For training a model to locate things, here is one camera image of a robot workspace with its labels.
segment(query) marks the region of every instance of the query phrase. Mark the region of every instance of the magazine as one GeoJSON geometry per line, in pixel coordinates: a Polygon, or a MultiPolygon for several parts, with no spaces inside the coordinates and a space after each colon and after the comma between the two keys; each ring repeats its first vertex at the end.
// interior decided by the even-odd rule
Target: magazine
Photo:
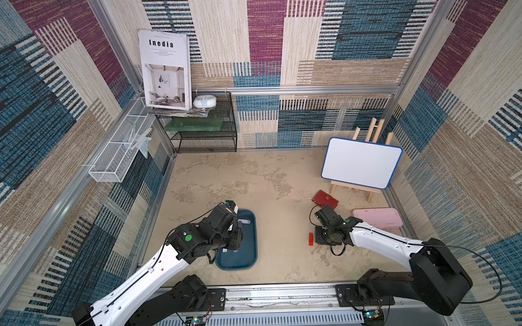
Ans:
{"type": "Polygon", "coordinates": [[[190,110],[192,91],[188,36],[140,29],[138,38],[146,105],[190,110]]]}

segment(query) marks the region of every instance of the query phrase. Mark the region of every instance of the whiteboard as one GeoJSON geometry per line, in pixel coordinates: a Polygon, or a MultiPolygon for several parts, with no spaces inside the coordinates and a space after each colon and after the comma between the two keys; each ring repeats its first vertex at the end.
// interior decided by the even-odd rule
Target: whiteboard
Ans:
{"type": "Polygon", "coordinates": [[[321,177],[386,189],[401,155],[401,147],[334,137],[328,143],[321,177]]]}

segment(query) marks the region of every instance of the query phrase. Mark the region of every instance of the beige floor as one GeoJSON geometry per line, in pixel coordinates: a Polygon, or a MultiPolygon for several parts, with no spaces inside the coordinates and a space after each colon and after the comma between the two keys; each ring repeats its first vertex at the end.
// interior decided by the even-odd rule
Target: beige floor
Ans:
{"type": "MultiPolygon", "coordinates": [[[[149,260],[173,227],[203,214],[222,200],[256,215],[258,258],[248,270],[222,271],[199,258],[165,286],[197,274],[207,285],[356,280],[369,268],[404,271],[399,264],[367,249],[347,247],[341,257],[328,246],[308,245],[313,195],[329,192],[320,177],[325,150],[252,151],[181,154],[177,157],[158,219],[147,248],[149,260]]],[[[383,195],[366,202],[366,193],[337,187],[336,212],[387,207],[383,195]]]]}

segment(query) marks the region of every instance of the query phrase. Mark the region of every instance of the blue tray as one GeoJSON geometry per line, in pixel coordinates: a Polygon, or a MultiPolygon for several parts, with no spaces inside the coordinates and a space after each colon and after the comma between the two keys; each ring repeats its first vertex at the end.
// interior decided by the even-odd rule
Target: blue tray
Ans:
{"type": "Polygon", "coordinates": [[[223,252],[219,249],[216,265],[224,271],[249,269],[257,260],[256,216],[247,209],[240,209],[238,219],[250,221],[250,224],[243,223],[243,241],[238,250],[223,252]]]}

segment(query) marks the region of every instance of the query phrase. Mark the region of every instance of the pink pencil case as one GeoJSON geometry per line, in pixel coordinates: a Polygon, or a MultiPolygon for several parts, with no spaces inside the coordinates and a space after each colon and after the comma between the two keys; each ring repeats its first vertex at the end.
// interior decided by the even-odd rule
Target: pink pencil case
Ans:
{"type": "Polygon", "coordinates": [[[400,218],[399,212],[391,207],[354,209],[352,215],[381,229],[398,228],[402,226],[402,219],[400,218]]]}

